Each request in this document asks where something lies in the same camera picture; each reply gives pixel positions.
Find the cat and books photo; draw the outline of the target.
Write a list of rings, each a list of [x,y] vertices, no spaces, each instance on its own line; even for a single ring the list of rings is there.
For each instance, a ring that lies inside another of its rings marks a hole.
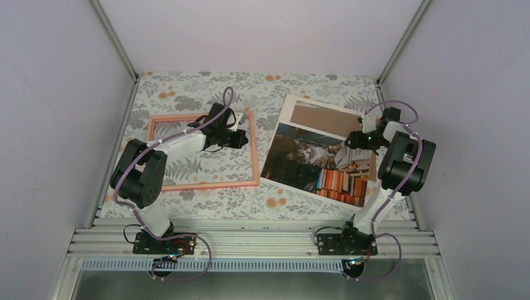
[[[280,122],[261,177],[297,191],[363,207],[376,180],[372,151],[343,139]]]

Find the pink wooden picture frame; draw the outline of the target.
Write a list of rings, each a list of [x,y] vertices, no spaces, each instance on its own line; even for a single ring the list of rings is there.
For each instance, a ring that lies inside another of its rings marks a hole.
[[[241,149],[225,147],[214,152],[209,148],[184,156],[171,151],[162,192],[257,186],[259,164],[253,112],[246,111],[243,119],[239,128],[245,130],[249,142]]]

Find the brown cardboard backing board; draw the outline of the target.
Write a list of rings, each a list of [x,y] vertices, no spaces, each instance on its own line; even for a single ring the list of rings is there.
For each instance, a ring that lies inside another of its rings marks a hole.
[[[344,171],[368,181],[376,180],[374,151],[344,145],[352,131],[362,131],[358,118],[364,113],[288,94],[282,106],[280,126],[293,130],[294,154],[289,158],[321,169]]]

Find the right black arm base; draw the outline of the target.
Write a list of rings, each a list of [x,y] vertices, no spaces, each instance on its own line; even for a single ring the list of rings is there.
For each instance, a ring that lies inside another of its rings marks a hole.
[[[317,233],[314,242],[320,256],[346,256],[341,259],[341,266],[348,279],[359,279],[366,261],[379,254],[375,237],[359,231]]]

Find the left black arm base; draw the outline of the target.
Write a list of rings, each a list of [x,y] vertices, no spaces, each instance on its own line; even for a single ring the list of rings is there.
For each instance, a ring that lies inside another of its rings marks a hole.
[[[133,254],[156,255],[152,260],[149,273],[154,266],[154,275],[165,278],[171,274],[169,269],[174,268],[179,258],[194,254],[196,237],[185,236],[169,241],[159,241],[141,230],[133,241]]]

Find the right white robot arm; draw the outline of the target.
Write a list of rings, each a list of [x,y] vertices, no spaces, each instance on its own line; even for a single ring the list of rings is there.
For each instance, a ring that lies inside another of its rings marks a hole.
[[[350,221],[339,237],[339,248],[354,254],[363,243],[375,241],[376,228],[388,211],[424,186],[436,144],[423,139],[409,124],[400,121],[401,110],[387,107],[380,118],[359,117],[360,131],[352,131],[345,143],[351,149],[384,150],[377,171],[379,184],[369,201]]]

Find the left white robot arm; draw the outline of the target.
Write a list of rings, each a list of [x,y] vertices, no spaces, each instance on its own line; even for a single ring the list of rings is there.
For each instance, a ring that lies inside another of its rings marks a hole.
[[[150,142],[130,140],[110,179],[114,202],[128,207],[139,222],[143,238],[158,253],[174,244],[173,224],[157,204],[168,157],[204,151],[211,146],[240,149],[249,140],[239,128],[243,113],[227,104],[213,104],[209,113],[189,123],[181,132]]]

